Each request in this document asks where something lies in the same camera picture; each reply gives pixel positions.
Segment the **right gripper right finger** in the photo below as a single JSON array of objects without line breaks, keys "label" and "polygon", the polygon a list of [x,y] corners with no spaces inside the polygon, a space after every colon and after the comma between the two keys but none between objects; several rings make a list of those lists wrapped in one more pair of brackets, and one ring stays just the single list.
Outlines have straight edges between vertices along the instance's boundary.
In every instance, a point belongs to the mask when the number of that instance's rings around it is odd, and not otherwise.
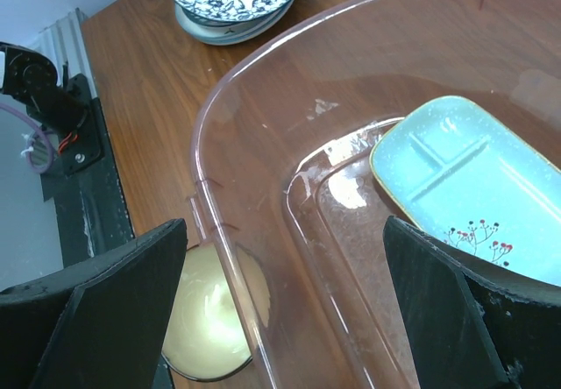
[{"label": "right gripper right finger", "polygon": [[422,388],[558,388],[560,288],[390,216],[383,244]]}]

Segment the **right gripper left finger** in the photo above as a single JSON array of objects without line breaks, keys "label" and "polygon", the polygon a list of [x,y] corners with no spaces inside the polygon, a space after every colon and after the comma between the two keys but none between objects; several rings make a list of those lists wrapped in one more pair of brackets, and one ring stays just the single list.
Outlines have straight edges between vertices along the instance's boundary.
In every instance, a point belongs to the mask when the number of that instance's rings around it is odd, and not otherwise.
[{"label": "right gripper left finger", "polygon": [[3,388],[150,388],[187,251],[170,220],[1,292]]}]

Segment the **light blue rectangular dish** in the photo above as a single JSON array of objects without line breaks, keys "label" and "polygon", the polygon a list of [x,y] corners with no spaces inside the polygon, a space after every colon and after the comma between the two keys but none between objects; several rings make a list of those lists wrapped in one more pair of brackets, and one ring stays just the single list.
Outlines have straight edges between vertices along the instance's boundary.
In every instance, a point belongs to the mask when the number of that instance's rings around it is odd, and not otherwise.
[{"label": "light blue rectangular dish", "polygon": [[382,136],[370,167],[417,228],[559,285],[560,171],[477,103],[426,102]]}]

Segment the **teal rim lettered plate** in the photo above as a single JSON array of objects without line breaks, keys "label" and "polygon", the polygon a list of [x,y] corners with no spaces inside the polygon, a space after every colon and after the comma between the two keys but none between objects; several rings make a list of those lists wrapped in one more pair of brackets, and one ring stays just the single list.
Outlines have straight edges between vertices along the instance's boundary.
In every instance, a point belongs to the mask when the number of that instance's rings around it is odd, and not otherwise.
[{"label": "teal rim lettered plate", "polygon": [[182,9],[179,4],[174,5],[174,13],[180,27],[198,41],[212,46],[230,46],[253,39],[273,27],[293,2],[294,0],[290,0],[276,12],[262,18],[225,25],[218,25],[203,18],[197,20],[195,15]]}]

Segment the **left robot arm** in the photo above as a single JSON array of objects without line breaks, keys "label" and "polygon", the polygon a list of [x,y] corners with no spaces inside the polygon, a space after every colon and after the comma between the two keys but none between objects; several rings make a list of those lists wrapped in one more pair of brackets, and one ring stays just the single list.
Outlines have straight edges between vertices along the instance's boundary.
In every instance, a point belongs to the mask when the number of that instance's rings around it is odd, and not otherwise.
[{"label": "left robot arm", "polygon": [[42,53],[3,42],[1,93],[24,104],[28,115],[60,137],[77,131],[87,107],[58,84],[55,65]]}]

